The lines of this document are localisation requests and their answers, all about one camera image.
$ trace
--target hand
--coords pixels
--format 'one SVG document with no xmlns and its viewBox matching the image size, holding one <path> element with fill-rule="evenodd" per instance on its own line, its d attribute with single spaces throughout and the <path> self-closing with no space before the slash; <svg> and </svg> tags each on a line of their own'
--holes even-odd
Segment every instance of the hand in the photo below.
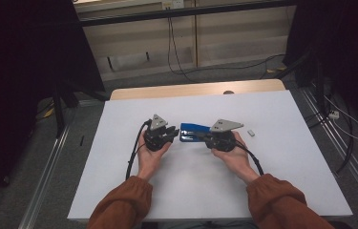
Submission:
<svg viewBox="0 0 358 229">
<path fill-rule="evenodd" d="M 137 177 L 149 181 L 158 169 L 161 157 L 172 143 L 167 142 L 160 150 L 153 152 L 146 147 L 144 134 L 145 132 L 142 132 L 138 141 L 139 149 L 137 150 L 137 157 L 139 158 L 139 171 L 137 172 Z"/>
<path fill-rule="evenodd" d="M 232 132 L 235 138 L 243 145 L 246 146 L 238 132 Z M 249 157 L 246 151 L 239 147 L 235 147 L 230 152 L 223 152 L 217 149 L 211 150 L 214 156 L 220 158 L 225 162 L 230 171 L 236 174 L 246 184 L 259 177 L 259 175 L 250 167 Z"/>
</svg>

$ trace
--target white cable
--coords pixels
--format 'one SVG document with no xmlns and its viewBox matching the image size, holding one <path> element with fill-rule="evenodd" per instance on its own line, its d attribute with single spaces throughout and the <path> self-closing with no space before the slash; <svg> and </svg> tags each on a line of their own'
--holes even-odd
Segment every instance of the white cable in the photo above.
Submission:
<svg viewBox="0 0 358 229">
<path fill-rule="evenodd" d="M 341 113 L 347 115 L 349 118 L 353 119 L 353 120 L 354 120 L 355 122 L 357 122 L 357 124 L 358 124 L 358 121 L 357 121 L 354 117 L 348 115 L 348 114 L 345 113 L 342 109 L 340 109 L 338 106 L 334 105 L 334 103 L 332 103 L 332 101 L 330 101 L 330 99 L 328 99 L 326 96 L 325 96 L 325 99 L 326 99 L 331 105 L 333 105 L 333 107 L 335 107 L 335 108 L 336 108 L 337 110 L 339 110 Z M 336 123 L 336 120 L 335 120 L 334 118 L 332 118 L 332 119 L 333 119 L 334 125 L 335 125 L 337 128 L 339 128 L 339 129 L 340 129 L 342 132 L 344 132 L 346 135 L 349 135 L 349 136 L 351 136 L 351 137 L 354 137 L 355 139 L 358 140 L 358 137 L 357 137 L 357 136 L 351 135 L 351 134 L 349 134 L 347 131 L 343 130 L 343 129 Z"/>
</svg>

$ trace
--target blue object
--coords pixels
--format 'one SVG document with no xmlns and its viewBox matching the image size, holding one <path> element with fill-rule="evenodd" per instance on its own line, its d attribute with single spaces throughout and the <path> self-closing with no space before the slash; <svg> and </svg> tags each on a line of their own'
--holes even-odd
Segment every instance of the blue object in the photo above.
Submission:
<svg viewBox="0 0 358 229">
<path fill-rule="evenodd" d="M 210 127 L 193 123 L 181 123 L 179 129 L 179 140 L 182 142 L 202 142 L 202 140 L 198 138 L 198 135 L 210 133 Z"/>
</svg>

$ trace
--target table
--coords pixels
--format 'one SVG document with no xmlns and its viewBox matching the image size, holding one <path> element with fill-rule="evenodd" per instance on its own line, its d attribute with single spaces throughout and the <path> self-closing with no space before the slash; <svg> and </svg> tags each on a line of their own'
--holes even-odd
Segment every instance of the table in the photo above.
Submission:
<svg viewBox="0 0 358 229">
<path fill-rule="evenodd" d="M 236 94 L 221 95 L 224 91 Z M 352 214 L 291 94 L 281 81 L 264 80 L 115 91 L 104 107 L 68 219 L 86 221 L 124 180 L 137 129 L 151 112 L 176 126 L 212 125 L 220 117 L 243 122 L 238 131 L 266 173 L 300 188 L 321 216 Z M 248 135 L 249 129 L 256 135 Z M 134 163 L 131 174 L 136 172 Z M 251 219 L 244 183 L 203 143 L 175 140 L 151 183 L 153 202 L 145 220 Z"/>
</svg>

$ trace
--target sleeve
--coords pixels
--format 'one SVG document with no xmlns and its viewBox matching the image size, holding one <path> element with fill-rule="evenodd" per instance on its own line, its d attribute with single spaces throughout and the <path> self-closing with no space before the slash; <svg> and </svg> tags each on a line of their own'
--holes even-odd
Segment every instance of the sleeve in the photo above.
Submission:
<svg viewBox="0 0 358 229">
<path fill-rule="evenodd" d="M 101 200 L 87 228 L 125 229 L 142 221 L 149 212 L 153 187 L 139 177 L 129 177 Z"/>
<path fill-rule="evenodd" d="M 288 181 L 263 175 L 246 191 L 250 213 L 261 229 L 333 228 L 307 207 L 304 193 Z"/>
</svg>

